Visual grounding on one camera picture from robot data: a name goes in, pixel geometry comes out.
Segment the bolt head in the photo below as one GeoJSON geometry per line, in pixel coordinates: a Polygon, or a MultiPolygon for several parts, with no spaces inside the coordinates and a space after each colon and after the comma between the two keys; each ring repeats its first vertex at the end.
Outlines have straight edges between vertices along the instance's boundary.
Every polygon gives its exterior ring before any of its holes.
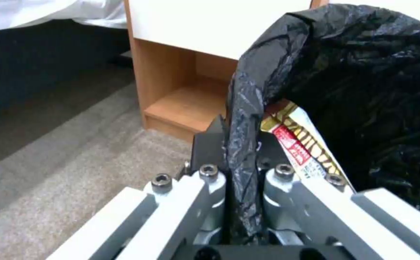
{"type": "Polygon", "coordinates": [[[278,164],[274,169],[274,173],[282,181],[291,181],[295,175],[293,167],[289,164],[278,164]]]}
{"type": "Polygon", "coordinates": [[[173,188],[172,178],[166,173],[159,173],[152,179],[152,191],[159,194],[169,192],[173,188]]]}
{"type": "Polygon", "coordinates": [[[216,181],[218,178],[218,167],[214,164],[204,164],[200,167],[199,175],[206,182],[216,181]]]}
{"type": "Polygon", "coordinates": [[[325,175],[325,180],[335,187],[342,187],[342,186],[345,186],[346,184],[345,178],[338,174],[327,173],[325,175]]]}

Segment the black plastic bag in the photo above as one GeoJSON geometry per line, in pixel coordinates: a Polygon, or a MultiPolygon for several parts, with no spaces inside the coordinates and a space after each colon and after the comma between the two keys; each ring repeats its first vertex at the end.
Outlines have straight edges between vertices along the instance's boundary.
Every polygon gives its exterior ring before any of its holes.
{"type": "Polygon", "coordinates": [[[233,244],[265,237],[257,136],[281,98],[308,112],[358,191],[384,186],[420,209],[420,21],[326,5],[282,16],[243,54],[227,102],[233,244]]]}

